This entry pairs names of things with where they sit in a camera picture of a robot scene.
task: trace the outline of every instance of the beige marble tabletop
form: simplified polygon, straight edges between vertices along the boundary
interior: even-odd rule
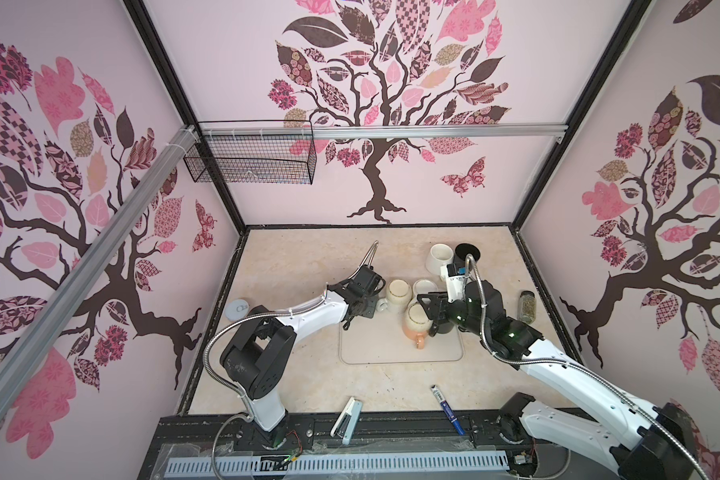
[[[456,247],[466,242],[480,249],[480,274],[501,292],[510,316],[516,317],[522,290],[536,292],[505,226],[253,230],[228,302],[244,298],[251,306],[281,309],[310,300],[322,293],[326,282],[336,283],[352,274],[374,240],[378,240],[374,269],[388,281],[429,278],[424,258],[432,245]],[[222,317],[219,329],[229,324]],[[541,302],[533,327],[560,346]],[[294,347],[278,384],[290,412],[340,412],[350,396],[364,402],[364,411],[435,410],[439,405],[429,389],[432,384],[438,385],[453,409],[499,408],[515,392],[529,393],[552,407],[573,406],[538,380],[493,359],[472,333],[459,333],[464,356],[457,362],[347,365],[339,359],[339,328],[324,328]],[[224,377],[219,356],[231,338],[231,333],[222,338],[211,353],[214,369]],[[202,373],[190,414],[241,410],[242,402],[232,390]]]

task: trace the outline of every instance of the black wire basket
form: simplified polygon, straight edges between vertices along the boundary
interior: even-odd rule
[[[215,162],[225,182],[312,184],[317,165],[312,122],[200,123],[204,142],[195,143],[184,157],[195,182],[211,182],[215,176],[212,162]]]

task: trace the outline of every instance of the dark brown leaf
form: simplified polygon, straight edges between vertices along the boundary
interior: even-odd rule
[[[347,35],[333,22],[323,17],[304,17],[291,22],[283,33],[293,30],[309,43],[320,48],[335,47],[345,43]]]

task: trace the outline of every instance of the blue marker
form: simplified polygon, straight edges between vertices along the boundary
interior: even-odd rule
[[[440,402],[440,406],[443,408],[443,412],[445,412],[445,416],[448,417],[448,421],[452,424],[454,424],[454,427],[456,428],[456,433],[459,435],[465,435],[464,429],[459,425],[458,418],[456,418],[456,415],[454,415],[454,411],[451,410],[451,406],[448,404],[448,402],[445,401],[445,397],[443,397],[442,392],[440,392],[440,389],[438,389],[438,386],[432,385],[432,393],[434,394],[434,398]]]

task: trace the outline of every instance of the electrical wire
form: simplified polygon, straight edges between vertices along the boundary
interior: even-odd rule
[[[688,461],[691,463],[693,468],[696,470],[696,472],[699,473],[699,476],[702,478],[702,480],[710,480],[710,477],[704,472],[704,469],[701,468],[701,465],[699,465],[698,461],[693,457],[693,454],[688,451],[688,448],[686,448],[680,440],[675,438],[669,430],[667,430],[663,425],[658,423],[648,412],[640,408],[639,405],[634,403],[631,398],[624,395],[622,391],[616,387],[613,383],[605,380],[602,376],[597,375],[592,370],[587,369],[585,366],[573,362],[573,361],[566,361],[566,360],[560,360],[560,359],[554,359],[554,358],[542,358],[542,359],[534,359],[534,360],[509,360],[505,359],[502,356],[499,355],[499,353],[496,350],[493,350],[490,347],[490,344],[488,344],[488,341],[486,340],[485,336],[485,324],[486,324],[486,315],[487,315],[487,307],[488,304],[485,301],[485,292],[483,289],[483,283],[480,278],[480,272],[478,271],[478,264],[475,261],[472,254],[467,255],[466,259],[466,267],[467,267],[467,275],[470,275],[470,272],[474,273],[474,278],[478,282],[478,291],[480,292],[480,340],[482,340],[483,348],[485,348],[489,353],[495,358],[496,360],[499,360],[500,362],[507,363],[509,365],[513,366],[522,366],[522,365],[537,365],[540,363],[556,363],[558,365],[563,365],[569,368],[572,368],[574,370],[577,370],[579,372],[582,372],[583,374],[587,375],[591,379],[594,379],[599,384],[604,386],[606,389],[611,391],[616,397],[619,398],[622,402],[628,405],[629,408],[631,408],[634,412],[637,412],[640,416],[642,416],[645,420],[650,422],[654,427],[656,427],[663,435],[664,437],[670,441],[680,452],[688,459]]]

